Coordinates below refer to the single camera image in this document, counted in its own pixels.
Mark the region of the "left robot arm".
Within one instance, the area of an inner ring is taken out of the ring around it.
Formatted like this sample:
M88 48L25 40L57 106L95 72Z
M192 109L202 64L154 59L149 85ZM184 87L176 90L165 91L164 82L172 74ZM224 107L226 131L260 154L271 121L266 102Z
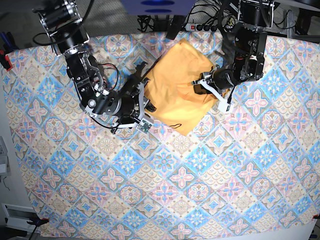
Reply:
M223 0L217 12L217 28L222 35L222 50L230 54L232 61L223 67L215 66L200 74L191 84L198 95L212 94L222 98L226 90L234 91L245 82L255 82L263 77L264 52L267 42L267 28L274 19L273 0L239 0L235 26L226 30L223 13L232 1Z

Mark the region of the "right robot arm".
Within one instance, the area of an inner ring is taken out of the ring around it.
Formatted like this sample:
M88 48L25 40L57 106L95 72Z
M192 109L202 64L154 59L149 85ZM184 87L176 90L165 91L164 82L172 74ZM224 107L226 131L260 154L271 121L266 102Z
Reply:
M84 22L93 4L91 0L83 17L73 0L54 0L33 12L49 39L48 45L57 56L65 58L66 73L73 81L83 112L93 121L104 116L116 117L116 122L108 127L112 134L125 128L146 134L154 125L146 111L156 110L145 96L148 78L143 77L143 70L147 63L138 64L121 89L108 88L100 72L102 64L87 49L90 38Z

